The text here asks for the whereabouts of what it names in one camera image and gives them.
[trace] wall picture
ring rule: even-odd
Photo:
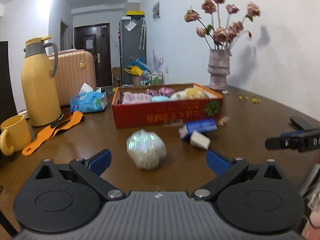
[[[160,18],[160,1],[158,1],[154,5],[152,12],[153,12],[153,21],[156,22]]]

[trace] white crumpled plastic bag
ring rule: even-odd
[[[167,155],[163,140],[153,132],[140,130],[127,140],[127,151],[138,169],[152,170]]]

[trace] wooden table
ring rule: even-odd
[[[299,188],[310,171],[317,152],[300,154],[297,151],[267,151],[264,142],[267,137],[278,136],[290,131],[291,115],[300,115],[315,127],[320,123],[287,106],[259,97],[261,104],[251,102],[252,93],[229,87],[230,95],[224,97],[223,113],[230,117],[227,126],[209,134],[211,147],[229,158],[243,157],[252,164],[261,164],[267,159],[275,159],[288,178]],[[248,96],[249,100],[239,100],[238,96]],[[159,168],[140,171],[130,159],[126,150],[128,137],[142,127],[117,130],[109,105],[102,113],[86,114],[77,126],[45,142],[30,156],[16,152],[10,157],[0,158],[0,209],[18,229],[12,212],[15,196],[38,166],[42,159],[50,158],[55,163],[89,158],[104,148],[112,152],[112,164],[102,174],[102,178],[129,193],[130,190],[165,191],[185,190],[191,194],[195,189],[214,179],[216,175],[206,166],[205,151],[194,149],[187,141],[179,138],[177,127],[147,126],[146,131],[154,131],[164,141],[167,157]],[[0,227],[0,239],[10,239]]]

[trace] thermos lid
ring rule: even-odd
[[[41,42],[41,41],[46,41],[48,39],[51,39],[51,36],[46,36],[46,37],[38,37],[38,38],[32,38],[30,40],[26,41],[26,46],[33,44],[33,43],[37,43],[37,42]]]

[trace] black cabinet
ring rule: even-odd
[[[8,42],[0,41],[0,124],[16,114],[9,73]]]

